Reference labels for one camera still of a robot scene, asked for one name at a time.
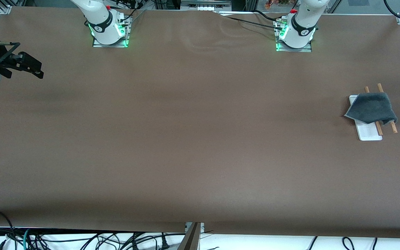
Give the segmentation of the white power strip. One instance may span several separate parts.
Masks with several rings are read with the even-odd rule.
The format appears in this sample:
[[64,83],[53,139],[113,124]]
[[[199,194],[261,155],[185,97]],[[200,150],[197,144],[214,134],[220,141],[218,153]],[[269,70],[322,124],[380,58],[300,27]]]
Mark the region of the white power strip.
[[181,0],[180,10],[232,11],[231,0]]

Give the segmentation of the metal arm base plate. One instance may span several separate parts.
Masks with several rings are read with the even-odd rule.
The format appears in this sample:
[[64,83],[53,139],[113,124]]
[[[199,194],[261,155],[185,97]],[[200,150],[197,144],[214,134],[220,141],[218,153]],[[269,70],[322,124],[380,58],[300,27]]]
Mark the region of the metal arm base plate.
[[296,30],[295,27],[291,27],[289,24],[287,19],[273,21],[276,51],[311,52],[311,40],[313,39],[313,33],[316,31],[315,27],[313,29],[305,29],[298,26],[299,30]]
[[126,48],[129,45],[129,38],[132,27],[132,17],[125,17],[124,13],[110,11],[112,15],[111,23],[104,28],[89,24],[91,35],[93,36],[93,47],[99,48]]

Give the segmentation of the pink and grey towel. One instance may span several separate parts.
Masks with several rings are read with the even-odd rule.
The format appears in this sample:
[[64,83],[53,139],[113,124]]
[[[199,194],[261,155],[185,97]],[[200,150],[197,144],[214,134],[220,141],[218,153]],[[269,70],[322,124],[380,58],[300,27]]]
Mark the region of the pink and grey towel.
[[390,98],[385,92],[360,93],[344,116],[365,124],[380,122],[387,125],[398,122]]

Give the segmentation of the white rack base plate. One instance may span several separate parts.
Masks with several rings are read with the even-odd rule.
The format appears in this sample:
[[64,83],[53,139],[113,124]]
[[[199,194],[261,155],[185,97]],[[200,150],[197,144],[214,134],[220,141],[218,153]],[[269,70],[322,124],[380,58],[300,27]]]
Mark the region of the white rack base plate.
[[[355,100],[357,95],[350,95],[349,102],[350,106]],[[382,136],[378,135],[375,123],[365,124],[359,121],[355,121],[355,126],[357,128],[357,133],[360,141],[381,141]]]

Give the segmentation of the grey table support post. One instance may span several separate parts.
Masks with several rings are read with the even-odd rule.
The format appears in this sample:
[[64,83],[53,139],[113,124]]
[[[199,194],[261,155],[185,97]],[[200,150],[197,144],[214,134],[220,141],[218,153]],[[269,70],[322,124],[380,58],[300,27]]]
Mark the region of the grey table support post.
[[185,228],[186,234],[177,250],[199,250],[200,236],[205,231],[204,223],[186,223]]

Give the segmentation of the orange red background clutter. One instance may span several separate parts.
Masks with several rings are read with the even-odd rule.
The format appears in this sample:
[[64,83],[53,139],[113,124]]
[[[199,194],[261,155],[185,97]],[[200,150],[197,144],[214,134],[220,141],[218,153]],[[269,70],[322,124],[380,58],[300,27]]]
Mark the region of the orange red background clutter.
[[295,0],[266,0],[264,7],[266,10],[270,10],[274,7],[288,7],[294,4]]

